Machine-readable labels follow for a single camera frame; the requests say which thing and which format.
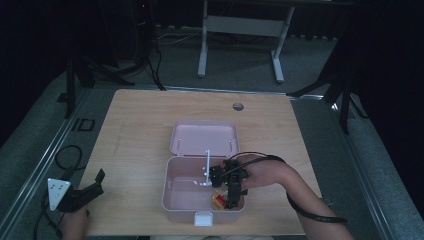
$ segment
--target human arm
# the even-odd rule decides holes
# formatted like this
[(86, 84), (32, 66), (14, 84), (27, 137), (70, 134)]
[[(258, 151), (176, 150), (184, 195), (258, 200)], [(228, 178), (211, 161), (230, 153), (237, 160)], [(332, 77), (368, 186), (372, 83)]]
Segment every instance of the human arm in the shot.
[(65, 214), (62, 219), (62, 240), (82, 240), (88, 227), (88, 211), (84, 206), (74, 213)]
[[(256, 155), (244, 155), (237, 160), (242, 164), (256, 159)], [(308, 213), (319, 216), (336, 217), (312, 191), (299, 173), (289, 165), (275, 160), (265, 160), (246, 166), (249, 174), (242, 183), (243, 189), (264, 187), (274, 183), (280, 184), (287, 191), (293, 202)], [(341, 223), (323, 223), (306, 218), (298, 213), (299, 221), (308, 239), (353, 239), (349, 230)]]

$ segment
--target open box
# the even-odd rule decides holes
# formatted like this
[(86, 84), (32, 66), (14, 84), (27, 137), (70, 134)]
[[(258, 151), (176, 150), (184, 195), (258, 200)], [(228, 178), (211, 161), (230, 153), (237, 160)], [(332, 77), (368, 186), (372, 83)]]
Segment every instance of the open box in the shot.
[(239, 152), (236, 125), (226, 121), (177, 121), (170, 148), (175, 156), (167, 163), (162, 197), (169, 219), (196, 226), (236, 221), (244, 209), (244, 198), (237, 208), (214, 210), (211, 199), (216, 189), (204, 186), (208, 182), (208, 150), (210, 166), (222, 165), (224, 159)]

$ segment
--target black cable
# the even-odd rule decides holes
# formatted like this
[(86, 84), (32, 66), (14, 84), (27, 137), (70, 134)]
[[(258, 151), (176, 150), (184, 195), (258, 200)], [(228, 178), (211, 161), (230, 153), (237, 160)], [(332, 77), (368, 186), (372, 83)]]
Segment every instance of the black cable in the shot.
[(152, 71), (152, 75), (150, 75), (150, 76), (153, 78), (153, 82), (156, 84), (156, 86), (159, 88), (159, 90), (166, 91), (165, 87), (162, 85), (162, 83), (159, 80), (158, 73), (155, 72), (155, 70), (153, 69), (152, 62), (150, 61), (150, 58), (147, 58), (147, 63), (149, 64), (150, 71)]
[(239, 165), (239, 166), (237, 166), (237, 167), (235, 167), (235, 168), (233, 168), (233, 169), (231, 169), (231, 170), (228, 170), (228, 171), (226, 171), (226, 172), (224, 172), (224, 173), (222, 173), (220, 176), (221, 177), (223, 177), (223, 176), (225, 176), (225, 175), (228, 175), (228, 174), (230, 174), (230, 173), (232, 173), (232, 172), (234, 172), (234, 171), (236, 171), (236, 170), (238, 170), (238, 169), (240, 169), (240, 168), (244, 168), (244, 167), (246, 167), (247, 165), (250, 165), (250, 164), (252, 164), (252, 163), (257, 163), (257, 162), (260, 162), (260, 161), (265, 161), (265, 160), (275, 160), (275, 161), (280, 161), (280, 162), (283, 162), (283, 163), (286, 163), (286, 161), (284, 161), (284, 159), (282, 159), (282, 158), (280, 158), (280, 157), (278, 157), (278, 156), (274, 156), (274, 155), (265, 155), (264, 157), (260, 157), (260, 158), (256, 158), (256, 159), (253, 159), (253, 160), (251, 160), (251, 161), (249, 161), (249, 162), (245, 162), (245, 163), (243, 163), (243, 164), (241, 164), (241, 165)]
[(162, 53), (159, 51), (159, 47), (156, 46), (156, 53), (159, 54), (159, 61), (158, 61), (158, 65), (156, 66), (156, 80), (159, 83), (159, 85), (161, 86), (161, 90), (162, 91), (166, 91), (165, 87), (162, 85), (160, 79), (159, 79), (159, 67), (160, 67), (160, 63), (162, 62)]
[(261, 153), (261, 152), (241, 152), (241, 153), (237, 153), (233, 156), (231, 156), (228, 160), (232, 160), (235, 157), (238, 157), (240, 155), (246, 155), (246, 154), (255, 154), (255, 155), (261, 155), (263, 157), (267, 156), (265, 153)]
[(62, 213), (62, 217), (60, 217), (59, 222), (57, 222), (57, 225), (58, 225), (58, 226), (60, 225), (60, 223), (62, 222), (63, 218), (65, 217), (65, 214), (66, 214), (66, 213)]
[(289, 200), (290, 205), (292, 206), (292, 208), (299, 213), (300, 215), (318, 221), (318, 222), (323, 222), (323, 223), (347, 223), (347, 220), (345, 218), (341, 218), (341, 217), (324, 217), (324, 216), (320, 216), (320, 215), (316, 215), (313, 213), (308, 213), (305, 210), (303, 210), (302, 208), (300, 208), (294, 201), (293, 199), (291, 199), (290, 195), (287, 193), (287, 200)]
[[(146, 65), (146, 62), (143, 61), (142, 63), (137, 63), (134, 66), (131, 66), (131, 67), (128, 67), (128, 68), (124, 68), (124, 69), (120, 69), (120, 70), (115, 70), (115, 71), (110, 70), (110, 71), (112, 73), (120, 76), (120, 77), (123, 77), (124, 79), (129, 79), (131, 77), (134, 77), (137, 74), (140, 74), (146, 68), (146, 66), (147, 66)], [(102, 74), (101, 72), (97, 71), (95, 68), (90, 67), (90, 69), (93, 71), (93, 74), (95, 75), (94, 77), (95, 77), (95, 79), (97, 81), (107, 81), (107, 80), (110, 79), (109, 77), (104, 77), (104, 74)]]
[(81, 150), (81, 148), (80, 148), (80, 147), (78, 147), (77, 145), (68, 145), (68, 146), (66, 146), (66, 147), (61, 148), (59, 151), (57, 151), (57, 152), (56, 152), (56, 154), (55, 154), (55, 156), (54, 156), (54, 161), (55, 161), (56, 165), (57, 165), (59, 168), (63, 169), (63, 170), (68, 170), (68, 168), (69, 168), (69, 167), (64, 167), (62, 164), (60, 164), (60, 161), (59, 161), (59, 154), (60, 154), (63, 150), (66, 150), (66, 149), (68, 149), (68, 148), (75, 148), (75, 149), (77, 149), (77, 150), (78, 150), (78, 153), (79, 153), (78, 160), (77, 160), (77, 162), (75, 163), (75, 165), (73, 166), (74, 170), (82, 170), (82, 169), (85, 169), (85, 167), (78, 167), (78, 166), (80, 165), (80, 163), (81, 163), (81, 160), (82, 160), (82, 150)]
[(38, 227), (40, 225), (40, 222), (41, 222), (41, 219), (43, 218), (43, 216), (46, 218), (46, 220), (48, 222), (48, 225), (51, 226), (53, 228), (53, 230), (56, 232), (57, 236), (59, 238), (62, 237), (62, 231), (60, 231), (60, 228), (59, 228), (59, 223), (60, 222), (58, 224), (56, 224), (51, 219), (51, 217), (49, 216), (49, 214), (47, 213), (47, 208), (49, 206), (49, 201), (48, 201), (47, 197), (48, 197), (48, 191), (46, 191), (43, 194), (43, 197), (42, 197), (42, 200), (41, 200), (41, 212), (38, 215), (37, 220), (36, 220), (35, 225), (34, 225), (34, 231), (33, 231), (33, 234), (34, 234), (33, 235), (33, 238), (34, 238), (34, 240), (37, 240), (38, 239)]

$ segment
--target white object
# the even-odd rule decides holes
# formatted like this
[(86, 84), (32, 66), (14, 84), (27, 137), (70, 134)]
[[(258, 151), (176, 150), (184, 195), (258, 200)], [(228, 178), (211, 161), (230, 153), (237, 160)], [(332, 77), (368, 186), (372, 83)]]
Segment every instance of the white object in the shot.
[(56, 210), (57, 206), (59, 205), (60, 201), (62, 201), (63, 196), (65, 196), (70, 186), (71, 183), (68, 181), (62, 181), (52, 178), (47, 179), (51, 211)]
[(213, 225), (213, 214), (208, 211), (199, 211), (194, 215), (194, 226), (211, 227)]
[(206, 150), (206, 172), (205, 172), (205, 182), (203, 186), (211, 186), (212, 182), (209, 181), (209, 166), (211, 162), (211, 150)]

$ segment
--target tabletop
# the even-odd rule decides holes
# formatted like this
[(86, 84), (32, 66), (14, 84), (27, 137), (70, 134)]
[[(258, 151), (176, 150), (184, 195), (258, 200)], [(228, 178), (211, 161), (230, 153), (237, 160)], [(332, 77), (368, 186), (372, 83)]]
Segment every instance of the tabletop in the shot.
[[(236, 111), (233, 104), (242, 104)], [(180, 119), (231, 121), (240, 151), (286, 160), (321, 196), (287, 96), (272, 94), (118, 90), (89, 159), (80, 188), (102, 168), (104, 194), (89, 205), (89, 235), (296, 235), (304, 234), (279, 185), (251, 189), (237, 221), (195, 227), (171, 222), (162, 207), (170, 141)]]

